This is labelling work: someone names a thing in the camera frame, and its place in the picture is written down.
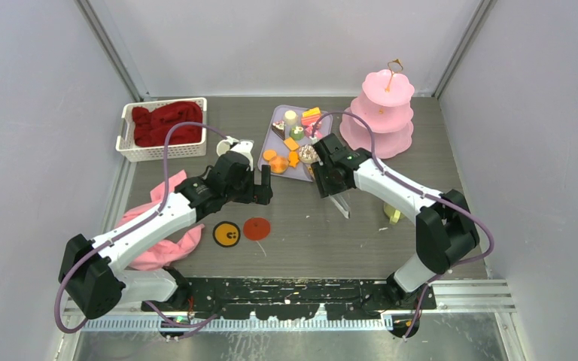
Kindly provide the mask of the sprinkled donut cake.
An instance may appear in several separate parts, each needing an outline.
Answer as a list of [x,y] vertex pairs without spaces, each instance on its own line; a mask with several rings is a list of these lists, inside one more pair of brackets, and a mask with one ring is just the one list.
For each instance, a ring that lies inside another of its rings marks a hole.
[[297,153],[299,160],[304,164],[310,165],[314,162],[319,161],[317,151],[311,144],[303,145],[302,147],[299,148]]

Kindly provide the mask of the pink square cake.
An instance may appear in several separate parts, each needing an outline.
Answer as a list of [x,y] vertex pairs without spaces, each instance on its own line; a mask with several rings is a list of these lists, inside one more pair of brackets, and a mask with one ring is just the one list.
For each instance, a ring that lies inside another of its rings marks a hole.
[[322,134],[319,129],[313,125],[307,126],[304,129],[304,134],[313,144],[322,139]]

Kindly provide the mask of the yellow pink layered cake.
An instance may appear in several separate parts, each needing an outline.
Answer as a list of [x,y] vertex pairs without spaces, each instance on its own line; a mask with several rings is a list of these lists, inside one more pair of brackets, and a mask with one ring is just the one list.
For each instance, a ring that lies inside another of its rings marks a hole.
[[321,110],[319,107],[308,109],[302,112],[301,124],[303,127],[307,128],[312,126],[321,116]]

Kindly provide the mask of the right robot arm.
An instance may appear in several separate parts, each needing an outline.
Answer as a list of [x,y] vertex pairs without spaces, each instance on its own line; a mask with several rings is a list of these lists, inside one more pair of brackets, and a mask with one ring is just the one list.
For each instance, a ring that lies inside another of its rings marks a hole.
[[423,284],[479,245],[476,225],[460,192],[441,193],[417,184],[375,160],[368,150],[346,147],[333,134],[313,147],[318,161],[311,168],[320,196],[344,217],[350,216],[350,207],[342,193],[357,189],[394,207],[415,226],[414,254],[387,278],[388,299],[395,308],[408,308]]

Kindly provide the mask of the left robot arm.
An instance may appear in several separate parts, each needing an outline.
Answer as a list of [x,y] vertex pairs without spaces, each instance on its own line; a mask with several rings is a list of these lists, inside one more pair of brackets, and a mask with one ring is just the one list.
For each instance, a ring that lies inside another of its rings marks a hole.
[[161,203],[128,223],[93,239],[82,234],[71,238],[59,271],[62,291],[88,320],[128,302],[160,303],[181,310],[190,292],[179,272],[172,268],[130,271],[129,264],[159,241],[218,212],[228,202],[268,205],[271,168],[262,167],[260,184],[254,182],[254,175],[248,158],[230,150],[204,175],[184,179]]

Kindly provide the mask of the pink mug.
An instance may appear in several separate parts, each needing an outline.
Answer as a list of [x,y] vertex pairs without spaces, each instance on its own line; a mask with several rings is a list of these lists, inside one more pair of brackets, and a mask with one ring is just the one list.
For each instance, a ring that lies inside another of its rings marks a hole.
[[218,156],[224,155],[227,151],[229,151],[232,147],[237,145],[239,140],[231,137],[227,137],[225,139],[220,140],[216,146],[216,154]]

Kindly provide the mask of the orange round bun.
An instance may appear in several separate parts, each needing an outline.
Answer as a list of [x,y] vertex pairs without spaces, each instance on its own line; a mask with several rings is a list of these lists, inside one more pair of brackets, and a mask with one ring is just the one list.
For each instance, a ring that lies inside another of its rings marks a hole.
[[284,174],[289,168],[289,160],[285,156],[276,155],[268,161],[268,164],[274,174]]

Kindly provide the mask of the red tomato coaster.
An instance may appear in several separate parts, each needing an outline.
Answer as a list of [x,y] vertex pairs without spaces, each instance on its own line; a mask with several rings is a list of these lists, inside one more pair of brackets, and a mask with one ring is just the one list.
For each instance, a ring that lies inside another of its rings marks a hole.
[[271,232],[270,222],[262,217],[252,217],[245,221],[243,226],[244,236],[251,241],[261,241]]

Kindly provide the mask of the orange square biscuit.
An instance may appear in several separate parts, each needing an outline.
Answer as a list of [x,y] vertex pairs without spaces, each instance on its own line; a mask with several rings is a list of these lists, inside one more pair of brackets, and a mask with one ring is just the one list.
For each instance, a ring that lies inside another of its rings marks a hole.
[[284,139],[283,144],[289,151],[297,151],[300,148],[300,145],[292,138]]

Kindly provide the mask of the green round cake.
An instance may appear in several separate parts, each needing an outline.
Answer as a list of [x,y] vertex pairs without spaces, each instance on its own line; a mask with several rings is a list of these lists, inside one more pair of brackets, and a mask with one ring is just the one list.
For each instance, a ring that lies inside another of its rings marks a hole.
[[290,130],[290,137],[295,141],[300,141],[305,137],[305,130],[302,126],[294,126]]

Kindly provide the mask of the cream cylinder cake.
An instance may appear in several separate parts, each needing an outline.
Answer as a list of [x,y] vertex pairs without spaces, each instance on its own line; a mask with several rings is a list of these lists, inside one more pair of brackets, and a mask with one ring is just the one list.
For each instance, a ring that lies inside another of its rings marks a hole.
[[298,116],[295,111],[285,111],[282,118],[284,124],[288,127],[293,127],[298,123]]

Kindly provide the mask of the chocolate cake slice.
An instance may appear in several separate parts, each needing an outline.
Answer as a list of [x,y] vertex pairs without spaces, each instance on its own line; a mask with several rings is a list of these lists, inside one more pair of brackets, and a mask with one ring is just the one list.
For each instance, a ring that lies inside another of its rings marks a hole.
[[276,134],[281,140],[286,139],[285,135],[285,123],[282,120],[274,121],[271,125],[271,130]]

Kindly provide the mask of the pink cloth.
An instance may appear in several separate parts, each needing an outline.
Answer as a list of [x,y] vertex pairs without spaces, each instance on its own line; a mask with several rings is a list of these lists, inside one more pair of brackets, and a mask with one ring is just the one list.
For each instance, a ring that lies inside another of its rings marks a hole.
[[[116,223],[115,228],[122,226],[144,212],[155,208],[161,203],[164,196],[165,184],[162,182],[150,191],[151,202],[126,211]],[[154,246],[137,256],[129,264],[129,267],[138,271],[153,271],[169,266],[174,261],[189,256],[198,246],[204,227],[203,224],[199,224],[188,229],[177,241],[171,241],[169,239],[158,241]]]

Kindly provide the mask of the white plastic basket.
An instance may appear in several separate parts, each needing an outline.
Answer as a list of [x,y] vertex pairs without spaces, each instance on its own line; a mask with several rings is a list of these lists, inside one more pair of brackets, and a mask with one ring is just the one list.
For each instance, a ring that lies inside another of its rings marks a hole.
[[170,158],[204,156],[206,154],[208,130],[196,126],[183,126],[174,131],[168,145],[165,145],[165,143],[161,147],[138,147],[135,145],[133,135],[135,124],[132,120],[132,109],[134,107],[145,107],[149,111],[153,111],[161,106],[180,101],[197,103],[202,109],[202,123],[206,122],[207,99],[203,97],[129,103],[124,106],[121,112],[124,130],[117,136],[115,150],[130,162],[161,160],[165,150],[168,151],[168,157]]

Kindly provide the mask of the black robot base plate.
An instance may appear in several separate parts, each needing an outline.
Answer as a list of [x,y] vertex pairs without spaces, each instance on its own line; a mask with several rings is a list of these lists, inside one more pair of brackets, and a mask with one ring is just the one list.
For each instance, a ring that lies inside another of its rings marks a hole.
[[157,302],[162,312],[226,320],[310,320],[324,310],[328,320],[370,320],[387,311],[435,309],[435,298],[417,291],[397,299],[382,279],[349,278],[186,278],[182,291]]

